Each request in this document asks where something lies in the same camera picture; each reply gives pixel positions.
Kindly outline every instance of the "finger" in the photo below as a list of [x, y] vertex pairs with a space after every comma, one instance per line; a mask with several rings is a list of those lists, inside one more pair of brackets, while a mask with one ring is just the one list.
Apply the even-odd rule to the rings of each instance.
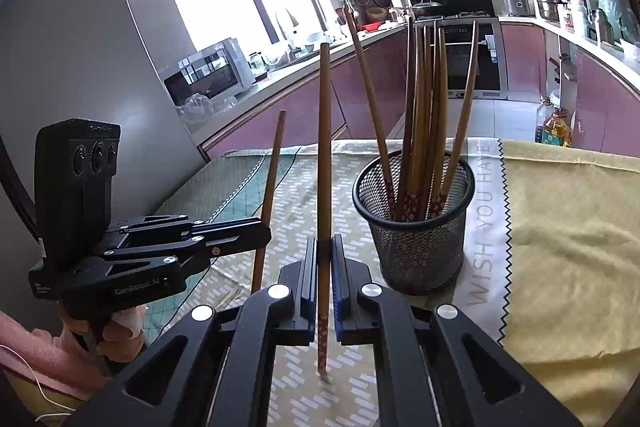
[[140, 352], [145, 339], [138, 335], [135, 339], [120, 342], [105, 342], [98, 344], [98, 353], [113, 362], [130, 362]]
[[61, 303], [58, 303], [58, 317], [60, 317], [60, 320], [63, 321], [71, 331], [78, 335], [85, 335], [89, 332], [89, 323], [87, 321], [77, 321], [69, 317]]
[[110, 321], [102, 328], [102, 337], [107, 342], [126, 341], [131, 338], [131, 330], [122, 324]]

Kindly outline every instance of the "human hand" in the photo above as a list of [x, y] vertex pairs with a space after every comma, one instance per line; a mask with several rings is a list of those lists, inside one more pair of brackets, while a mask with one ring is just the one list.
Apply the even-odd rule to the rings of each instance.
[[[142, 344], [145, 341], [142, 335], [142, 320], [145, 312], [145, 306], [118, 312], [117, 320], [127, 324], [127, 326], [114, 322], [113, 319], [116, 314], [112, 315], [111, 320], [102, 328], [102, 340], [97, 346], [98, 354], [113, 360], [113, 362], [130, 362], [133, 360], [142, 349]], [[71, 318], [60, 303], [58, 304], [58, 316], [63, 322], [63, 330], [60, 337], [54, 339], [54, 343], [61, 349], [82, 359], [92, 360], [91, 354], [82, 349], [73, 336], [73, 333], [78, 335], [89, 333], [89, 323]]]

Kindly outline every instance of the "zigzag black line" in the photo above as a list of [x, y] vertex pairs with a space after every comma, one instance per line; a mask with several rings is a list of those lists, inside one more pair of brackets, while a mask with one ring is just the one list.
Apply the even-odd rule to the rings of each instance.
[[502, 188], [504, 190], [504, 213], [506, 214], [506, 222], [507, 222], [507, 272], [509, 273], [507, 276], [507, 280], [509, 281], [504, 289], [507, 290], [507, 293], [504, 296], [505, 304], [502, 307], [502, 311], [504, 311], [504, 315], [500, 317], [502, 321], [502, 326], [500, 327], [500, 338], [498, 339], [498, 343], [502, 345], [502, 340], [504, 338], [504, 328], [507, 327], [507, 322], [505, 318], [509, 315], [507, 311], [507, 307], [509, 306], [509, 295], [511, 295], [511, 290], [509, 286], [511, 285], [511, 208], [509, 204], [509, 195], [507, 193], [507, 174], [504, 170], [504, 156], [502, 155], [502, 142], [498, 140], [498, 149], [500, 150], [500, 168], [502, 169]]

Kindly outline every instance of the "mesh pen holder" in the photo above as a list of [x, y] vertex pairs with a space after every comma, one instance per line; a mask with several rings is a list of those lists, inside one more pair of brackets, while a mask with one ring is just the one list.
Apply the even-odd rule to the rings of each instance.
[[[394, 192], [398, 193], [402, 152], [389, 155]], [[449, 152], [444, 162], [444, 175]], [[353, 184], [353, 203], [369, 223], [386, 283], [406, 295], [426, 295], [458, 275], [464, 259], [466, 208], [475, 192], [474, 174], [460, 158], [443, 212], [424, 221], [392, 221], [380, 158]]]

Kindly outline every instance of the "white countertop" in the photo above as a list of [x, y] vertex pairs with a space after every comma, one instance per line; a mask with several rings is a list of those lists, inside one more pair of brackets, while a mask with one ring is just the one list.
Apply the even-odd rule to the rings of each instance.
[[580, 46], [585, 51], [596, 57], [598, 60], [606, 64], [611, 70], [615, 71], [619, 76], [624, 78], [632, 87], [640, 91], [640, 62], [635, 62], [625, 57], [622, 51], [609, 46], [607, 43], [603, 47], [599, 47], [596, 41], [584, 39], [576, 35], [571, 30], [564, 30], [558, 23], [553, 23], [536, 17], [513, 17], [499, 16], [500, 22], [511, 23], [529, 23], [535, 24], [545, 30], [555, 33], [569, 42], [573, 42], [576, 46]]
[[[360, 39], [363, 45], [372, 44], [380, 39], [398, 33], [404, 29], [405, 25], [396, 26], [388, 30], [371, 32]], [[354, 51], [353, 41], [349, 40], [341, 46], [337, 46], [330, 51], [331, 61], [344, 57]], [[301, 80], [310, 73], [320, 69], [320, 55], [310, 58], [305, 62], [300, 62], [287, 68], [269, 73], [267, 78], [256, 82], [250, 89], [240, 95], [236, 95], [238, 103], [229, 109], [217, 112], [211, 120], [203, 127], [191, 133], [194, 144], [200, 145], [210, 136], [217, 133], [224, 126], [233, 122], [247, 111], [258, 104], [264, 102], [279, 91], [286, 89], [291, 84]]]

